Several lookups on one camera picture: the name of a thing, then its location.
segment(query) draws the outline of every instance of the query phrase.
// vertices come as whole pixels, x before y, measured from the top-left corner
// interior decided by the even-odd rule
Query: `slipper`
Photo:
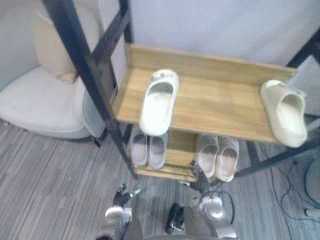
[[[237,170],[239,143],[237,139],[229,136],[221,136],[218,141],[220,150],[216,156],[214,175],[221,181],[230,182]]]
[[[165,165],[167,145],[167,132],[161,136],[150,137],[148,163],[151,168],[160,169]]]
[[[179,79],[172,70],[162,69],[151,76],[139,119],[144,133],[161,136],[168,131],[178,88]]]
[[[300,147],[308,132],[304,119],[305,94],[278,80],[266,81],[260,96],[274,137],[292,148]]]
[[[129,140],[129,154],[136,166],[146,165],[148,161],[147,135],[138,126],[134,126]]]
[[[219,151],[218,137],[201,134],[196,140],[195,160],[207,178],[215,173],[216,158]]]

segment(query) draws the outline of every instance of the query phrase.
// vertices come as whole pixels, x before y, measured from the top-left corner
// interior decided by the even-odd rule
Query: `chair cushion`
[[[76,5],[86,41],[92,51],[99,41],[99,25],[95,15],[86,7]],[[77,76],[68,52],[42,2],[33,16],[34,47],[39,63],[58,79],[72,84]]]
[[[0,118],[54,136],[80,131],[84,125],[73,111],[75,89],[76,85],[58,81],[43,67],[34,68],[0,92]]]

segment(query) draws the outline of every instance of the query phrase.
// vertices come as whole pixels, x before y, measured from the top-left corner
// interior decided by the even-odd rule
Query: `gray carpet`
[[[240,142],[238,167],[250,163],[246,143]],[[257,144],[260,160],[283,151],[276,145]],[[303,175],[319,151],[295,158],[290,178],[304,198]],[[280,165],[288,171],[293,159]],[[278,198],[288,184],[279,170],[273,168]],[[101,148],[92,142],[69,141],[24,131],[0,121],[0,239],[1,240],[93,240],[105,211],[120,184],[143,193],[130,205],[140,217],[146,237],[164,235],[169,207],[178,202],[191,206],[199,195],[175,180],[139,176],[133,180],[113,141],[108,137]],[[234,228],[242,240],[290,239],[271,183],[271,171],[236,178],[222,190],[231,193],[235,203]],[[228,197],[225,206],[231,217]],[[284,199],[286,211],[304,218],[309,207],[290,192]],[[320,224],[287,218],[295,240],[318,239]]]

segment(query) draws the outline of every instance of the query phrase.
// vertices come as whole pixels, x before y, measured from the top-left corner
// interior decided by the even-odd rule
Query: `shoe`
[[[148,163],[153,169],[160,169],[165,165],[168,133],[161,136],[151,136],[149,143]]]
[[[201,134],[196,140],[195,160],[207,178],[215,173],[216,158],[219,151],[218,137]]]
[[[129,154],[131,161],[136,166],[143,166],[148,161],[147,135],[138,126],[134,126],[131,132]]]
[[[178,88],[179,78],[172,70],[162,69],[151,76],[139,119],[145,134],[161,136],[168,131]]]
[[[239,142],[229,136],[218,138],[220,149],[216,156],[214,175],[223,182],[230,182],[237,170]]]
[[[304,119],[305,94],[278,80],[266,81],[260,88],[274,137],[292,148],[300,147],[308,132]]]

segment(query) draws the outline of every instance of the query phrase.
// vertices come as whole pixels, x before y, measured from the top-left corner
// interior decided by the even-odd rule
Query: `lower shelf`
[[[191,161],[196,153],[197,135],[177,130],[169,130],[168,134],[169,142],[165,154],[165,165],[161,169],[153,169],[150,166],[134,166],[134,171],[140,175],[188,182],[195,181]]]

